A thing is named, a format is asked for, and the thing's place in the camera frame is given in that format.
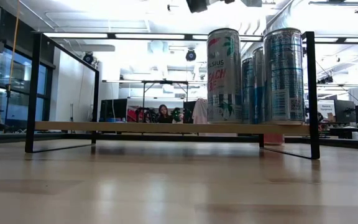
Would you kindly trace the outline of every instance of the person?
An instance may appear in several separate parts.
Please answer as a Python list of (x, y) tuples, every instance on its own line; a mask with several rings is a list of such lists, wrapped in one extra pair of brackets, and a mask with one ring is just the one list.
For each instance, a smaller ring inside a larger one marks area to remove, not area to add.
[(157, 122), (158, 123), (167, 123), (167, 124), (172, 124), (172, 116), (168, 114), (168, 108), (165, 105), (160, 105), (160, 107), (158, 108), (158, 119)]

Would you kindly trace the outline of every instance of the celsius energy drink can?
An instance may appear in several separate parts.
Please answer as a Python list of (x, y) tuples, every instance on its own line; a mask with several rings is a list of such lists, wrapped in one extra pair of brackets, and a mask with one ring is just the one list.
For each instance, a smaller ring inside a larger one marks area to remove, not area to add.
[(242, 123), (240, 37), (234, 29), (208, 35), (208, 122)]
[(255, 124), (265, 122), (265, 72), (264, 72), (264, 48), (259, 47), (252, 53), (252, 63), (254, 71), (254, 91), (255, 91)]
[(252, 58), (242, 61), (242, 105), (244, 124), (255, 122), (255, 94), (254, 94), (254, 73), (252, 69)]
[(271, 122), (302, 124), (303, 101), (302, 38), (297, 29), (286, 28), (264, 37), (265, 72), (271, 77)]

